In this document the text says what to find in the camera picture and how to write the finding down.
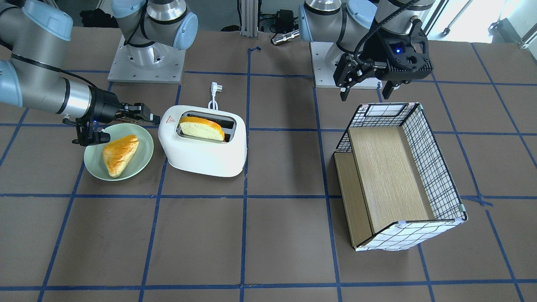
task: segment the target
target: grid pattern fabric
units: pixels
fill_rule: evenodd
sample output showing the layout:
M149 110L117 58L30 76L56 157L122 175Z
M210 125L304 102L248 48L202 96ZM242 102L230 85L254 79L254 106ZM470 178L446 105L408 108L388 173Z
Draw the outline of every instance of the grid pattern fabric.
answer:
M400 222L391 225L387 229L373 234L372 238L356 247L356 251L409 249L425 239L434 237L467 220L465 208L425 118L423 107L419 103L360 105L339 141L336 151L352 152L349 137L349 128L351 127L399 126L404 129L434 218L437 221L431 220L428 223Z
M356 251L383 249L405 250L429 238L443 233L463 221L425 221L399 222L380 231L365 244L356 247Z
M434 218L457 219L465 216L466 214L460 208L461 200L455 184L421 106L408 117L403 124L403 129Z
M373 103L373 104L362 104L358 106L354 117L352 118L347 130L343 134L341 140L339 141L336 152L351 152L351 139L349 137L349 128L354 127L396 127L401 126L401 124L406 120L407 116L412 112L414 108L414 103L405 104L403 109L398 111L398 115L392 116L389 115L374 115L370 112L375 112L376 108L385 107L384 104Z

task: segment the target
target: toaster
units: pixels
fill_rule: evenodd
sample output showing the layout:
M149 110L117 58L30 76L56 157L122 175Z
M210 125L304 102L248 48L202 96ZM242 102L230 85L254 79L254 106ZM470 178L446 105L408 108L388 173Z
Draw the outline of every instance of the toaster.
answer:
M189 136L181 131L182 117L198 117L219 124L224 141ZM166 110L158 127L158 139L174 168L193 173L233 177L246 162L246 125L236 114L194 106L176 105Z

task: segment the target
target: bread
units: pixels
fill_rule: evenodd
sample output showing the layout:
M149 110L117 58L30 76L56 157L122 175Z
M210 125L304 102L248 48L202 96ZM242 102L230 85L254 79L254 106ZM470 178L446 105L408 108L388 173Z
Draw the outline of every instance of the bread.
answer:
M224 141L225 135L222 127L208 119L183 117L179 120L179 125L183 134L197 138Z
M118 178L125 171L139 143L136 135L129 134L104 146L103 161L111 177Z

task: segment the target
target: plate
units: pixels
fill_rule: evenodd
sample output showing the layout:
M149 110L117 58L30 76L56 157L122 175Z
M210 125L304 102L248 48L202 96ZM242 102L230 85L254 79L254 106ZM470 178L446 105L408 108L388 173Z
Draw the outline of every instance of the plate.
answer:
M110 134L110 141L120 139L129 134L135 134L138 136L140 143L125 171L118 178L112 178L108 174L103 161L103 148L107 144L101 143L99 145L87 146L84 151L84 164L88 172L96 178L111 182L121 181L138 174L147 166L149 160L151 160L154 149L153 137L141 126L127 123L116 124L106 127L102 132Z

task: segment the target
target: wooden board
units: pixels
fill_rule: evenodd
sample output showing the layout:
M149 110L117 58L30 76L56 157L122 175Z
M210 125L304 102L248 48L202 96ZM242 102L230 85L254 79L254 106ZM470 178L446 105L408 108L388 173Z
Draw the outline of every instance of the wooden board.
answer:
M401 127L349 128L373 233L400 220L434 219Z
M345 205L345 214L353 247L369 239L373 232L369 224L364 194L352 153L334 153L339 186Z

